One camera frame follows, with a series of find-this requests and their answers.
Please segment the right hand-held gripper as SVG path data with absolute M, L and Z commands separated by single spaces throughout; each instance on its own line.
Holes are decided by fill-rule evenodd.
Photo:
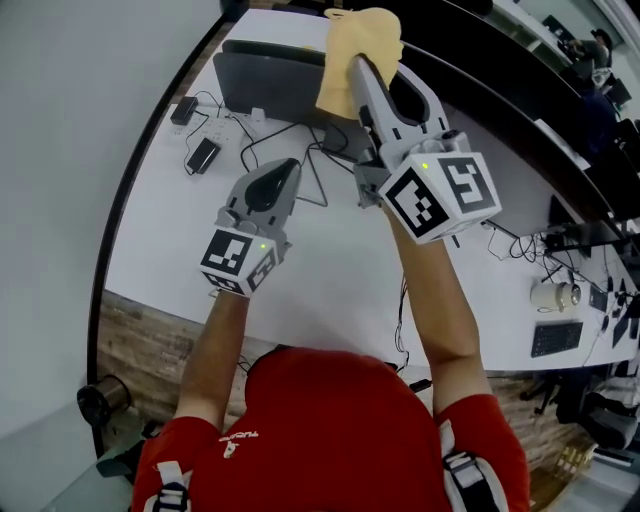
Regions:
M 384 204 L 418 244 L 454 236 L 502 211 L 482 154 L 471 150 L 465 133 L 448 130 L 439 98 L 415 73 L 400 66 L 392 97 L 376 65 L 360 53 L 347 77 L 375 148 L 353 168 L 361 207 Z

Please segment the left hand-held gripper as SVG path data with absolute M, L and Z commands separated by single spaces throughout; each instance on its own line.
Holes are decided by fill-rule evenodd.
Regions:
M 217 289 L 251 297 L 290 247 L 284 225 L 301 183 L 295 158 L 267 162 L 233 186 L 218 212 L 200 271 Z

